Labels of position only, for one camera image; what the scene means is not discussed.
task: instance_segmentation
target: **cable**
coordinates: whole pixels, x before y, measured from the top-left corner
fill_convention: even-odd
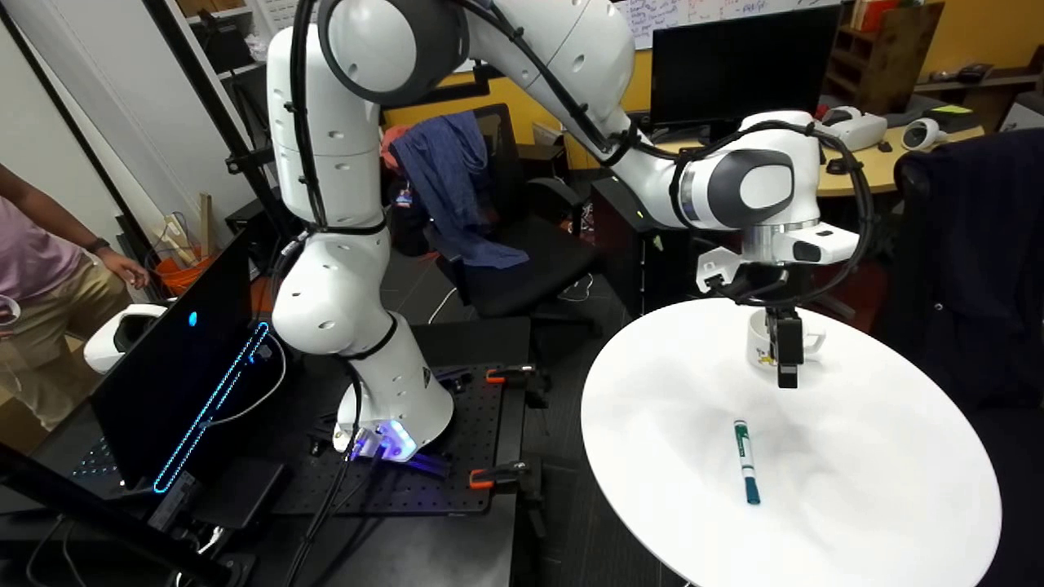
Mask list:
[[[354,507],[357,517],[366,517],[366,507],[369,507],[369,498],[371,498],[371,489],[379,487],[379,482],[375,482],[375,479],[379,479],[379,464],[382,464],[382,453],[369,464],[366,482],[354,487],[354,492],[363,492],[363,498],[357,498],[357,507]],[[354,533],[348,536],[348,541],[331,555],[331,561],[327,564],[327,571],[324,571],[314,585],[327,585],[327,581],[331,579],[331,571],[336,571],[338,564],[345,564],[345,561],[366,544],[366,537],[369,537],[379,524],[382,524],[382,519],[375,519],[375,522],[357,519],[357,524],[354,524]]]
[[[267,339],[275,343],[275,350],[281,356],[281,377],[275,378],[275,386],[254,405],[249,405],[249,407],[241,407],[241,412],[233,412],[229,417],[216,417],[212,427],[224,427],[232,420],[241,420],[241,417],[254,416],[264,400],[269,400],[283,390],[287,371],[289,371],[289,356],[287,356],[287,350],[283,350],[283,343],[276,335],[267,335]]]
[[[316,0],[299,0],[293,15],[293,34],[289,34],[289,116],[293,116],[293,136],[297,136],[297,153],[299,153],[299,172],[303,172],[303,190],[314,209],[314,223],[319,230],[329,230],[327,223],[327,202],[319,197],[319,172],[316,172],[316,158],[314,158],[314,134],[307,125],[307,30],[314,21]]]
[[[536,55],[536,50],[524,42],[524,30],[511,25],[501,11],[495,8],[478,8],[474,0],[452,0],[456,8],[462,8],[466,15],[478,16],[481,24],[488,24],[495,34],[501,34],[511,45],[519,45],[519,53],[528,58],[528,66],[536,66],[536,72],[547,82],[547,89],[554,92],[554,99],[562,100],[562,107],[575,117],[575,125],[586,134],[590,145],[604,147],[605,136],[594,127],[594,122],[586,117],[586,107],[580,107],[575,100],[575,95],[562,85],[562,80],[543,66],[543,58]]]
[[[858,262],[866,255],[872,240],[875,240],[875,197],[872,197],[866,178],[861,172],[861,164],[855,161],[855,153],[850,153],[842,140],[827,136],[827,134],[821,134],[821,130],[814,130],[814,127],[792,127],[792,125],[780,125],[780,122],[764,125],[761,130],[767,130],[767,127],[783,127],[783,130],[797,130],[797,134],[813,134],[813,136],[817,136],[827,152],[839,152],[839,153],[842,153],[842,161],[844,161],[844,168],[847,168],[847,178],[850,178],[850,186],[855,186],[855,202],[858,202],[858,243],[855,243],[855,253],[850,253],[850,259],[844,262],[844,268],[842,268],[827,283],[813,289],[813,292],[801,292],[801,295],[792,295],[792,296],[769,300],[769,295],[777,295],[777,292],[787,289],[787,280],[777,280],[777,283],[769,283],[769,289],[764,289],[764,292],[754,292],[754,295],[741,295],[741,296],[736,296],[741,305],[754,305],[754,307],[801,307],[801,305],[810,305],[810,300],[825,296],[827,292],[835,292],[842,280],[847,280],[847,278],[858,271]]]
[[[452,295],[456,295],[456,289],[451,289],[451,292],[443,295],[443,300],[431,309],[431,317],[423,319],[423,328],[431,328],[431,323],[438,319],[438,314],[443,314],[443,307],[452,300]]]
[[[45,585],[35,579],[35,558],[39,558],[39,553],[59,536],[63,524],[64,524],[64,517],[59,517],[59,519],[51,522],[51,529],[45,529],[45,536],[35,541],[35,549],[31,549],[31,555],[30,555],[30,561],[26,561],[26,581],[30,581],[31,587],[45,587]]]
[[[351,391],[354,391],[354,416],[351,416],[351,435],[348,435],[348,461],[351,461],[351,446],[354,446],[357,424],[363,424],[363,377],[354,371],[351,361],[345,361],[345,366],[348,366],[348,378],[351,378]],[[307,549],[316,541],[319,529],[327,524],[331,495],[336,495],[345,470],[348,470],[348,464],[338,468],[336,478],[329,478],[329,487],[327,487],[327,492],[324,492],[324,503],[319,503],[319,510],[314,511],[314,519],[307,522],[307,533],[299,536],[299,541],[297,541],[297,549],[293,549],[289,571],[287,571],[287,581],[283,581],[287,587],[297,585],[299,568],[303,568],[303,561],[307,561]]]
[[[89,587],[83,573],[78,571],[78,564],[72,561],[72,553],[69,553],[72,529],[75,529],[75,522],[69,522],[64,533],[63,533],[63,558],[69,564],[69,573],[72,573],[75,587]]]
[[[212,553],[217,541],[224,537],[224,529],[220,524],[212,524],[207,529],[207,537],[200,544],[194,536],[189,536],[189,541],[194,544],[194,555],[205,555]],[[182,587],[187,585],[187,571],[174,571],[174,587]]]

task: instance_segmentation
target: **white round table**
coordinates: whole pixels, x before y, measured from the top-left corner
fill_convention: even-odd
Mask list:
[[[583,386],[583,446],[622,524],[697,587],[965,587],[997,549],[993,470],[958,407],[872,335],[821,332],[792,391],[754,368],[754,307],[628,323]],[[735,424],[748,420],[761,507]]]

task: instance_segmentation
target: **black chair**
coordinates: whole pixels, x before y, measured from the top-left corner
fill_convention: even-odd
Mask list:
[[[595,253],[575,240],[583,198],[562,178],[524,178],[507,107],[488,105],[474,116],[488,147],[486,184],[495,211],[488,240],[524,253],[528,265],[507,271],[466,268],[446,259],[438,265],[478,317],[520,317],[594,271]]]
[[[970,417],[1036,412],[1044,391],[1044,130],[993,134],[898,168],[884,339]]]

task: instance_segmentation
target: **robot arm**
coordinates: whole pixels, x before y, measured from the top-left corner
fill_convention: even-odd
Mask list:
[[[741,253],[702,259],[702,292],[726,289],[743,265],[839,265],[855,255],[850,231],[817,223],[817,140],[801,134],[810,116],[754,116],[736,140],[702,161],[667,161],[632,130],[620,112],[632,37],[610,0],[324,0],[319,45],[327,68],[379,105],[423,99],[466,55],[495,66],[660,224],[743,236]]]
[[[275,331],[299,354],[351,366],[331,430],[338,451],[379,446],[386,461],[408,461],[452,416],[408,323],[379,300],[389,268],[379,105],[423,99],[466,55],[519,82],[655,223],[741,231],[741,253],[697,262],[702,292],[729,289],[743,268],[787,273],[858,247],[855,236],[817,223],[810,116],[754,116],[702,161],[655,153],[620,112],[632,37],[610,0],[319,0],[314,25],[311,8],[299,0],[297,34],[283,30],[267,50],[281,198],[311,224],[281,283]]]

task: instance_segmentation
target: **computer monitor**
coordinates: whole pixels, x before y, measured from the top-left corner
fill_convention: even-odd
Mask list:
[[[258,335],[237,240],[94,390],[91,412],[126,487],[166,492]]]
[[[710,140],[748,116],[814,112],[842,8],[651,34],[651,130],[702,127]]]

